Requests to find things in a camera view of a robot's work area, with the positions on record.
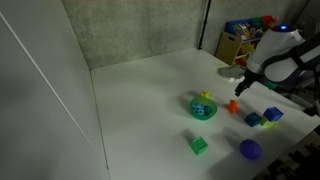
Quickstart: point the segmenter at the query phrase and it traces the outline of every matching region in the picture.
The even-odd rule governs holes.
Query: white wall
[[[4,0],[0,11],[104,158],[90,72],[60,0]]]
[[[0,59],[0,179],[109,179],[103,159],[1,20]]]

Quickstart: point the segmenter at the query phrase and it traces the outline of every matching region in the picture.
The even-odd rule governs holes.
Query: white tabletop
[[[111,180],[251,179],[320,122],[301,107],[255,83],[240,97],[237,83],[220,77],[224,63],[197,49],[98,68],[92,78]],[[198,92],[208,90],[217,114],[199,121],[189,113]],[[240,111],[230,114],[230,99]],[[284,116],[274,129],[252,128],[244,118],[276,106]],[[190,137],[202,136],[209,147],[196,156]],[[262,147],[258,160],[242,157],[244,139]]]

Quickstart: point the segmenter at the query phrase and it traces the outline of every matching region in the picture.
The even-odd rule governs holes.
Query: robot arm
[[[236,88],[236,95],[263,76],[277,84],[294,82],[304,70],[320,63],[320,33],[304,41],[293,27],[270,29],[249,56],[245,80]]]

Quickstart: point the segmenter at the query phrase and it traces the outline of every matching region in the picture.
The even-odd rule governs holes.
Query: blue block
[[[283,113],[278,108],[271,107],[263,113],[263,116],[266,117],[270,122],[275,122],[280,120],[280,118],[283,116]]]
[[[249,126],[253,127],[258,125],[261,119],[262,118],[257,113],[253,112],[246,117],[245,121],[249,124]]]

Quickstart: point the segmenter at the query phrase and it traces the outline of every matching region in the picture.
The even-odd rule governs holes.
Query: green cube
[[[273,128],[278,125],[279,122],[270,122],[266,117],[262,116],[262,120],[260,121],[261,126],[266,128]]]
[[[191,142],[191,148],[196,153],[196,155],[200,155],[208,149],[208,144],[203,140],[200,136]]]

